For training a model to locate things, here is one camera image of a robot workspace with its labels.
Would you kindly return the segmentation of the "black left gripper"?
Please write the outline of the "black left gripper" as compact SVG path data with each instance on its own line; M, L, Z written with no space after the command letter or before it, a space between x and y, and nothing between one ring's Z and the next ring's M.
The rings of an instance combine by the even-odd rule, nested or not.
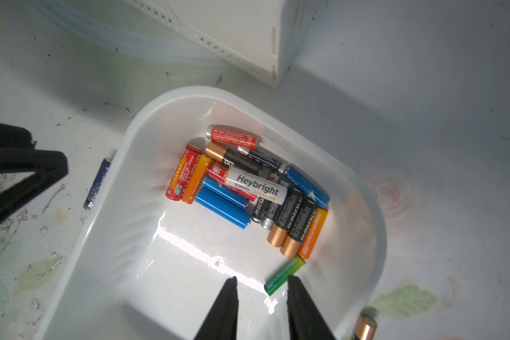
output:
M29 130L0 123L0 174L30 173L0 193L0 224L68 175L64 153L37 150Z

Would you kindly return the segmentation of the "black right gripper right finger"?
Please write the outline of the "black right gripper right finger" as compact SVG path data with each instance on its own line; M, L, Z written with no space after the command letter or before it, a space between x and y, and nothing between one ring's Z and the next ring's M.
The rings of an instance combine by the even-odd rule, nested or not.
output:
M335 339L297 276L288 277L287 308L290 339Z

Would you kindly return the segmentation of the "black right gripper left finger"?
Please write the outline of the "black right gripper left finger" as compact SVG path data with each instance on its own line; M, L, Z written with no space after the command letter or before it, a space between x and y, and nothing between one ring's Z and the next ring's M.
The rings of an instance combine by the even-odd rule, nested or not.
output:
M237 277L225 281L194 339L236 340L239 299Z

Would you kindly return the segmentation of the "dark blue battery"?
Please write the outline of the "dark blue battery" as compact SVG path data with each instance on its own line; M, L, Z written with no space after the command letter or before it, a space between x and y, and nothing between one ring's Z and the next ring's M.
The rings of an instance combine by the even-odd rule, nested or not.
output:
M104 179L106 178L107 173L109 172L112 161L117 153L117 150L113 150L108 157L104 157L99 165L98 171L92 185L89 189L89 192L86 196L85 202L83 204L83 208L86 211L90 211L94 206L94 202L96 200L97 195L103 185Z

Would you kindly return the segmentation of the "light blue battery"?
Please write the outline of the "light blue battery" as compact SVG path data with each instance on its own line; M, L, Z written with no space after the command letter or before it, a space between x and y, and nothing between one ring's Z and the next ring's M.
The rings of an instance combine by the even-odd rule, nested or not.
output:
M242 229L251 222L251 215L248 212L207 188L198 191L195 201Z

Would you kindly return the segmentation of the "white Heybright battery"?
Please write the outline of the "white Heybright battery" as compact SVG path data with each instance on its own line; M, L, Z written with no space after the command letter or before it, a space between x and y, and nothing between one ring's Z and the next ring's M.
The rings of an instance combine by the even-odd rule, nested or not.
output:
M288 194L288 189L285 186L255 176L236 167L230 167L227 170L225 183L228 186L278 205L283 205Z

